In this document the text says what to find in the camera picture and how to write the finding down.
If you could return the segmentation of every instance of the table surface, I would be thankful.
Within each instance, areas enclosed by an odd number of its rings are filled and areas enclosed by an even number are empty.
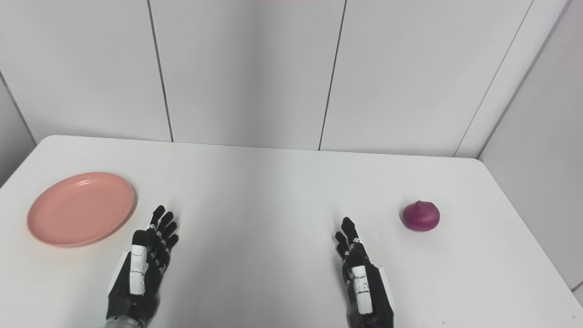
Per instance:
[[[36,197],[77,173],[123,176],[134,214],[95,244],[31,236]],[[399,211],[433,201],[441,222]],[[581,327],[583,309],[482,163],[473,159],[46,138],[0,189],[6,327],[99,328],[133,231],[165,204],[181,241],[151,327],[347,327],[333,234],[351,217],[395,298],[395,327]]]

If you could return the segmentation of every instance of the robotic hand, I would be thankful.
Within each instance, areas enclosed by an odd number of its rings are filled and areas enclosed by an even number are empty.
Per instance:
[[[346,237],[336,233],[336,251],[342,258],[342,277],[348,287],[350,328],[394,328],[384,271],[370,262],[354,222],[344,218],[340,227]]]
[[[160,205],[147,230],[137,230],[132,251],[109,293],[106,328],[144,328],[158,308],[158,289],[178,242],[174,214]]]

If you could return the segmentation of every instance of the robot finger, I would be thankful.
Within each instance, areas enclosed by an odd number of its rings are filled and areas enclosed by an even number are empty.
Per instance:
[[[336,251],[338,251],[338,254],[340,254],[340,257],[342,259],[344,259],[349,251],[348,241],[346,240],[346,237],[344,237],[344,235],[340,231],[337,231],[336,235],[334,235],[334,237],[338,241],[338,246],[336,247]]]
[[[150,220],[150,228],[156,229],[158,228],[158,222],[162,215],[166,212],[166,209],[163,205],[156,207],[154,213],[152,213],[152,220]]]
[[[344,220],[342,220],[340,228],[342,228],[342,231],[344,231],[344,234],[348,237],[348,245],[352,247],[352,244],[359,239],[359,234],[356,232],[354,222],[352,222],[349,217],[345,217]]]

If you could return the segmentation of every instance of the red onion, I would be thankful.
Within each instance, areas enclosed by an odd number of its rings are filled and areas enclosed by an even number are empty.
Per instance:
[[[415,231],[429,231],[439,223],[439,210],[430,201],[416,201],[403,210],[403,224]]]

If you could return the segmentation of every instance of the panel seam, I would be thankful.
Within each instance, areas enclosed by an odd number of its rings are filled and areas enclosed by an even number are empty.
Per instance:
[[[22,123],[24,124],[24,128],[26,129],[26,131],[29,133],[30,138],[33,140],[34,146],[37,146],[37,142],[34,139],[33,133],[32,131],[30,131],[30,127],[29,124],[26,122],[26,120],[24,119],[24,115],[22,114],[22,112],[20,111],[20,108],[18,107],[18,104],[16,103],[16,99],[14,98],[14,96],[12,95],[12,91],[10,91],[10,88],[8,87],[8,83],[6,83],[6,79],[4,78],[4,75],[2,74],[2,72],[0,71],[0,81],[2,83],[4,83],[4,86],[6,87],[6,90],[8,91],[8,96],[10,97],[10,99],[12,100],[12,104],[14,104],[14,108],[16,109],[16,112],[18,113],[18,116],[20,117],[20,120],[22,121]]]
[[[147,11],[150,15],[150,26],[152,27],[152,39],[154,40],[154,49],[156,50],[156,61],[158,62],[158,73],[160,75],[160,84],[162,86],[162,95],[164,97],[164,108],[166,109],[166,120],[168,121],[168,131],[170,141],[174,142],[174,133],[172,132],[172,121],[170,120],[170,111],[168,109],[168,98],[166,97],[166,86],[164,84],[164,75],[162,74],[162,63],[160,62],[160,51],[158,50],[158,40],[156,38],[156,29],[154,28],[154,17],[152,15],[152,5],[147,0]]]
[[[502,57],[502,60],[500,61],[500,64],[498,65],[498,68],[496,68],[496,72],[494,73],[494,76],[492,77],[492,80],[490,80],[490,84],[488,84],[488,87],[486,88],[486,92],[484,92],[484,96],[482,96],[482,99],[480,100],[480,103],[478,104],[476,111],[474,112],[472,119],[470,120],[470,124],[468,124],[468,127],[466,129],[466,131],[463,133],[462,139],[459,141],[458,147],[455,148],[455,152],[453,157],[455,157],[455,155],[458,154],[459,151],[459,147],[461,147],[461,145],[463,144],[463,140],[466,138],[466,135],[468,134],[468,131],[470,130],[474,119],[477,116],[477,113],[480,111],[480,108],[482,106],[482,103],[484,102],[484,99],[486,98],[486,96],[488,95],[488,92],[490,91],[490,88],[492,87],[492,84],[494,83],[494,80],[496,80],[496,76],[498,75],[498,71],[500,71],[500,68],[502,67],[504,60],[506,59],[506,56],[508,55],[508,52],[510,51],[510,49],[512,48],[512,45],[514,44],[514,40],[516,39],[516,36],[518,35],[518,32],[520,32],[520,28],[522,27],[522,24],[524,23],[524,20],[526,19],[526,16],[528,16],[528,12],[531,11],[531,7],[532,4],[534,4],[535,0],[531,0],[531,4],[528,5],[528,8],[526,9],[526,12],[524,13],[524,16],[522,17],[522,20],[520,21],[520,24],[518,25],[518,28],[516,30],[516,32],[514,33],[514,36],[512,37],[512,40],[510,41],[510,44],[508,45],[508,48],[506,49],[506,52],[504,53],[504,56]]]
[[[320,132],[320,142],[318,150],[322,148],[322,139],[324,137],[324,127],[326,126],[326,117],[328,116],[328,106],[330,105],[330,93],[332,92],[332,81],[334,81],[334,72],[336,71],[336,60],[338,59],[338,49],[340,48],[340,37],[342,36],[342,26],[344,25],[344,15],[346,13],[346,4],[348,0],[344,0],[344,8],[342,9],[342,18],[340,19],[340,30],[338,31],[338,41],[336,42],[336,53],[334,54],[334,63],[332,64],[332,75],[330,76],[330,87],[328,88],[328,97],[326,98],[326,108],[324,109],[324,120],[322,121],[322,131]]]

